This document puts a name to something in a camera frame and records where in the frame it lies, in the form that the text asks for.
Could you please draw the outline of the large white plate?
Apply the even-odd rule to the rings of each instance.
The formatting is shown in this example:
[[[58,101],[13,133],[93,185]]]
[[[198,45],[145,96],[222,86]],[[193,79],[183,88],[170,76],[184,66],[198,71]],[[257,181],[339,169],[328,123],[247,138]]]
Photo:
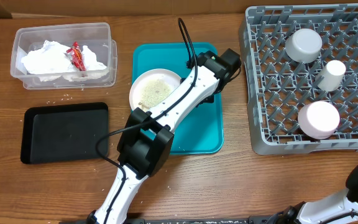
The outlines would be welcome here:
[[[156,68],[148,70],[135,79],[129,93],[131,110],[148,111],[167,98],[181,83],[175,72]]]

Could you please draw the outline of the grey bowl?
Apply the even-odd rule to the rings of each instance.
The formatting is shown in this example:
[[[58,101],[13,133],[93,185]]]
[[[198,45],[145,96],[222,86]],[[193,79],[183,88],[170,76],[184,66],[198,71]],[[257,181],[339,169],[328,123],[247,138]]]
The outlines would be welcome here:
[[[287,55],[296,62],[314,62],[322,48],[321,36],[311,29],[300,29],[285,42]]]

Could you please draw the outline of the small pink plate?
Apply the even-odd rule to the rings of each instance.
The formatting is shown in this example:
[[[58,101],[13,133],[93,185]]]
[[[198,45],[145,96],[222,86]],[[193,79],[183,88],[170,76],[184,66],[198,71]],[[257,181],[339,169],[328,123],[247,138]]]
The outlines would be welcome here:
[[[339,126],[338,110],[326,101],[315,101],[299,111],[298,124],[301,130],[314,139],[326,139],[335,133]]]

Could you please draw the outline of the white cup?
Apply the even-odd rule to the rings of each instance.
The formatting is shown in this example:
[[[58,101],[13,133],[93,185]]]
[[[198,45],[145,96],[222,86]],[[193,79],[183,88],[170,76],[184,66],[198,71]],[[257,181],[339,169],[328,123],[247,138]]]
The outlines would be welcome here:
[[[316,81],[319,81],[317,87],[324,91],[337,90],[342,82],[346,72],[346,66],[339,60],[331,60],[318,73]]]

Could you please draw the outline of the white napkin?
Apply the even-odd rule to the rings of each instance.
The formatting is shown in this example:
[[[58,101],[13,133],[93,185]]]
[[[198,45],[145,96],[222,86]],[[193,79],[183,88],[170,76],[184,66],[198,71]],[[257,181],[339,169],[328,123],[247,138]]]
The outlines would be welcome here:
[[[92,52],[87,45],[83,46],[83,50],[81,51],[83,56],[83,62],[85,65],[85,71],[94,71],[94,70],[105,70],[107,66],[102,62],[97,61],[97,56],[94,52]],[[79,71],[74,65],[71,64],[71,70]],[[98,73],[90,73],[87,74],[85,71],[82,71],[75,75],[64,75],[64,79],[70,82],[82,82],[87,80],[95,80],[105,76],[106,72],[98,72]]]
[[[48,74],[39,77],[41,82],[53,81],[60,78],[61,73],[76,71],[65,55],[69,49],[68,46],[56,41],[46,40],[41,49],[30,51],[21,59],[21,63],[30,74]]]

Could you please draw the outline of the red sauce packet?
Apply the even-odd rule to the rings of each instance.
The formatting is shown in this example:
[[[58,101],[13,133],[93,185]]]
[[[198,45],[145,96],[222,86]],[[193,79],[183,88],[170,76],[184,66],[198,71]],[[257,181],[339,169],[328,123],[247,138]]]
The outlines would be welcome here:
[[[71,64],[74,65],[79,71],[86,70],[80,46],[77,42],[73,43],[71,48],[66,51],[65,55],[68,57]]]

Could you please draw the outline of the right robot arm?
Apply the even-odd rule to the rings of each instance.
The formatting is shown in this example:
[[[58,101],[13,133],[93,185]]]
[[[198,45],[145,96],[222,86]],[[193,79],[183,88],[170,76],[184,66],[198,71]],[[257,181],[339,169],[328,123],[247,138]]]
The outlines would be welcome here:
[[[352,223],[358,221],[358,165],[346,180],[346,187],[315,202],[302,202],[272,215],[267,223]]]

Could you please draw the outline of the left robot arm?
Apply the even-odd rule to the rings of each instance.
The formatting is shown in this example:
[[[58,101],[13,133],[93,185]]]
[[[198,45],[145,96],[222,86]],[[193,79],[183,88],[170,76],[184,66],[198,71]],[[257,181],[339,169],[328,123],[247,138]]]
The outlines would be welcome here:
[[[232,49],[220,56],[207,51],[191,58],[188,66],[191,72],[167,98],[147,112],[134,109],[125,128],[113,132],[121,136],[116,179],[102,206],[88,215],[87,223],[125,222],[140,186],[168,159],[178,125],[240,74],[241,56]]]

